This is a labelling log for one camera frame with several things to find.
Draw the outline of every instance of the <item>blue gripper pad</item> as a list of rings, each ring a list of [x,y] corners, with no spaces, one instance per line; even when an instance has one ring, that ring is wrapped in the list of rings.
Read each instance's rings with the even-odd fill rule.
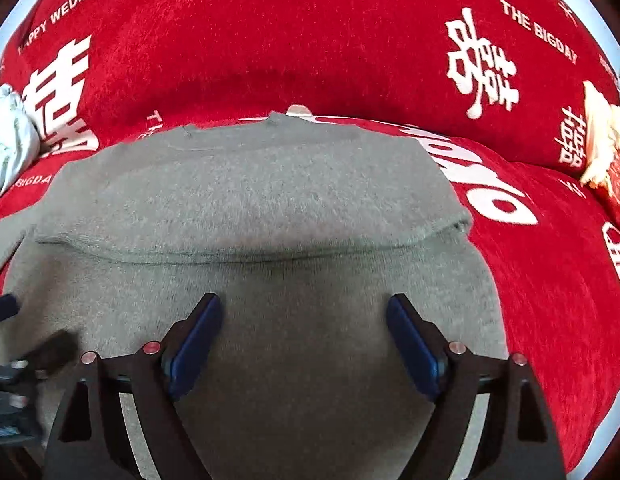
[[[223,307],[215,295],[169,362],[169,370],[166,371],[169,377],[168,394],[172,400],[177,401],[193,388],[222,323]]]
[[[0,297],[0,322],[12,316],[16,316],[19,312],[19,303],[11,294],[5,294]]]
[[[393,296],[386,310],[386,322],[414,386],[434,402],[442,393],[442,379],[448,360],[442,348],[428,348],[424,337],[406,312],[406,308],[412,308],[409,302],[408,305],[404,307],[397,296]]]

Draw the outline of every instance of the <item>screw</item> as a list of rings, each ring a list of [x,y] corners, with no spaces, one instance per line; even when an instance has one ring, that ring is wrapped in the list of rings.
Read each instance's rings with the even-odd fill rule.
[[[512,361],[514,362],[514,364],[519,366],[525,366],[528,364],[528,358],[518,352],[512,354]]]
[[[466,350],[468,350],[468,347],[466,347],[466,345],[464,345],[461,341],[451,342],[448,345],[448,348],[450,348],[450,351],[453,354],[457,354],[457,355],[465,354]]]
[[[25,408],[28,405],[28,397],[22,395],[11,395],[8,403],[13,408]]]
[[[10,363],[10,367],[13,368],[14,370],[23,370],[24,368],[27,368],[29,364],[30,363],[27,362],[26,360],[12,361]]]
[[[154,355],[159,350],[161,350],[161,343],[159,343],[158,341],[148,341],[144,345],[144,354]]]
[[[84,355],[81,356],[81,362],[84,365],[89,365],[90,363],[93,363],[96,358],[97,354],[95,354],[94,352],[86,352]]]

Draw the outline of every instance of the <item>black metal bracket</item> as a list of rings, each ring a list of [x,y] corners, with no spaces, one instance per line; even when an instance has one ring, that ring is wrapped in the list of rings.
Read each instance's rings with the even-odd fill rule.
[[[488,412],[469,480],[565,480],[548,407],[523,355],[482,357],[463,343],[447,341],[433,323],[421,319],[404,294],[390,299],[387,322],[415,386],[435,405],[400,480],[448,480],[476,396],[485,393],[490,394]],[[150,341],[134,354],[108,359],[86,352],[56,414],[44,480],[141,480],[120,393],[135,399],[163,480],[210,480],[173,402],[194,385],[221,323],[219,298],[206,294],[161,342]]]
[[[74,360],[76,352],[76,337],[61,330],[10,365],[0,366],[1,446],[40,442],[37,386]]]

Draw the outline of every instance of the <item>red fabric cover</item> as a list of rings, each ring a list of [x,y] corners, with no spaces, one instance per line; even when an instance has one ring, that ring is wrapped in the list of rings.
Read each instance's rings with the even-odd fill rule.
[[[574,166],[559,163],[555,139],[568,150],[582,146],[560,135],[562,108],[583,115],[584,79],[611,103],[618,103],[618,92],[596,42],[562,5],[560,0],[40,0],[6,49],[0,81],[23,91],[31,74],[41,74],[63,47],[70,45],[77,60],[87,56],[77,73],[60,70],[78,83],[77,111],[64,108],[69,82],[56,88],[63,99],[43,105],[50,116],[39,126],[56,147],[59,139],[50,139],[55,114],[85,121],[98,139],[91,140],[92,147],[103,147],[120,141],[129,128],[145,130],[146,117],[155,110],[170,120],[198,107],[207,120],[226,120],[285,111],[299,102],[315,114],[462,134],[506,160],[578,174],[582,156],[570,155]],[[486,57],[494,60],[503,49],[503,64],[514,63],[515,75],[512,66],[507,77],[502,67],[494,69],[502,84],[519,92],[512,111],[505,102],[488,104],[484,93],[481,116],[469,119],[478,83],[470,78],[471,87],[464,89],[469,94],[461,94],[446,76],[448,54],[459,50],[446,22],[462,20],[465,7],[471,9],[477,39],[497,48],[491,51],[486,43]],[[469,60],[476,61],[472,50]],[[483,60],[480,74],[487,68]],[[43,83],[33,82],[34,87]],[[29,93],[33,106],[40,107],[52,88]]]
[[[448,142],[371,121],[330,121],[394,135],[409,132],[444,164],[481,164],[505,184],[493,180],[487,185],[486,178],[458,168],[455,178],[466,183],[451,180],[472,212],[470,240],[494,276],[508,348],[523,352],[535,367],[565,463],[568,470],[574,468],[620,388],[620,275],[604,237],[620,244],[620,233],[594,194],[557,171],[508,163],[472,140],[453,137]],[[496,202],[497,208],[512,218],[490,218],[498,213],[486,198],[481,200],[481,193],[492,198],[498,193],[504,201]],[[519,202],[518,213],[513,212],[513,198]]]
[[[506,15],[500,0],[41,0],[25,36],[7,47],[0,82],[23,92],[32,81],[25,97],[46,143],[84,151],[39,161],[0,200],[0,218],[38,200],[45,176],[75,156],[178,124],[232,123],[294,103],[472,139],[453,139],[457,149],[448,149],[469,159],[455,162],[478,157],[511,187],[485,170],[479,175],[491,185],[454,186],[475,217],[471,239],[494,274],[508,345],[535,365],[572,468],[620,386],[620,279],[602,233],[607,218],[570,177],[506,161],[580,173],[583,160],[559,163],[555,139],[574,143],[560,134],[562,108],[583,115],[584,79],[611,103],[618,94],[594,40],[559,0],[504,1],[532,30],[523,15],[520,22],[511,9]],[[481,116],[468,118],[477,82],[462,94],[446,75],[448,54],[458,50],[446,22],[461,20],[464,7],[477,38],[516,65],[507,78],[519,91],[511,111],[484,95]],[[535,22],[576,59],[537,37]],[[400,133],[373,129],[386,128]],[[519,200],[514,213],[507,203],[501,214],[489,207],[495,190]],[[468,196],[502,221],[480,214]],[[514,218],[529,223],[503,221]]]

